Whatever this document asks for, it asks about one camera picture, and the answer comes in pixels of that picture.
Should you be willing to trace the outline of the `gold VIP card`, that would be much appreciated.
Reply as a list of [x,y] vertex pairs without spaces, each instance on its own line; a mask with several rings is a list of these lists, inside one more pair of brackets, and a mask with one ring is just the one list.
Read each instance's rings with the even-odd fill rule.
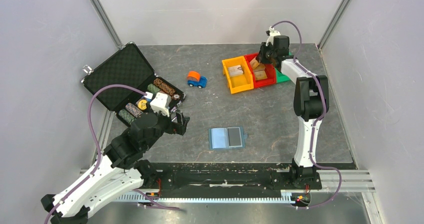
[[267,79],[267,73],[265,71],[254,73],[254,77],[256,81]]

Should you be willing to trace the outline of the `blue card holder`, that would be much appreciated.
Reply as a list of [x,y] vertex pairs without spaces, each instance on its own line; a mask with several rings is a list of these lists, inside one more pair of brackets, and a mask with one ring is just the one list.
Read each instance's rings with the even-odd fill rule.
[[228,128],[211,128],[208,130],[208,143],[210,150],[227,150],[227,149],[238,149],[246,146],[246,139],[248,138],[247,133],[244,132],[243,127],[240,127],[242,132],[242,146],[241,147],[230,147],[228,140]]

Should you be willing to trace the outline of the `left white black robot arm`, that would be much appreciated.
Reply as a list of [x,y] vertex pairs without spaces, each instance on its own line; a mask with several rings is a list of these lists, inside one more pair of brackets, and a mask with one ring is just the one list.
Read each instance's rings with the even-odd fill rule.
[[107,145],[96,162],[59,194],[41,199],[48,224],[85,224],[96,211],[122,194],[158,184],[158,173],[143,155],[164,134],[184,135],[190,121],[181,112],[175,118],[142,113]]

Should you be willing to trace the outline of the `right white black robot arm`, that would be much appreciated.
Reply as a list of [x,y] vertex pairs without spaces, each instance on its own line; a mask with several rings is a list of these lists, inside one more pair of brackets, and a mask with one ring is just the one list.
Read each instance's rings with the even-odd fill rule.
[[294,84],[293,108],[299,120],[297,148],[289,169],[289,183],[302,188],[317,178],[315,161],[319,127],[328,112],[329,87],[325,75],[316,75],[290,55],[290,38],[269,34],[257,61],[271,64]]

